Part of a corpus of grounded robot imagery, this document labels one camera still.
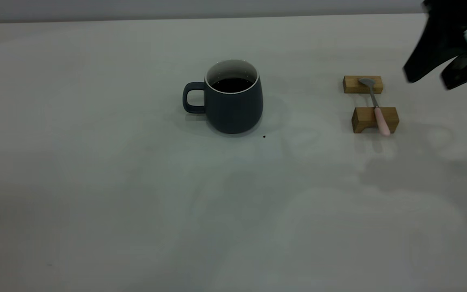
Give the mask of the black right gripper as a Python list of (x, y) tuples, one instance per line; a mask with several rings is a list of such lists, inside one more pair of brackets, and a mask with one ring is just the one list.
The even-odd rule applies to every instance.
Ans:
[(403, 70), (415, 83), (444, 62), (455, 58), (441, 73), (452, 90), (467, 83), (467, 0), (424, 0), (426, 26)]

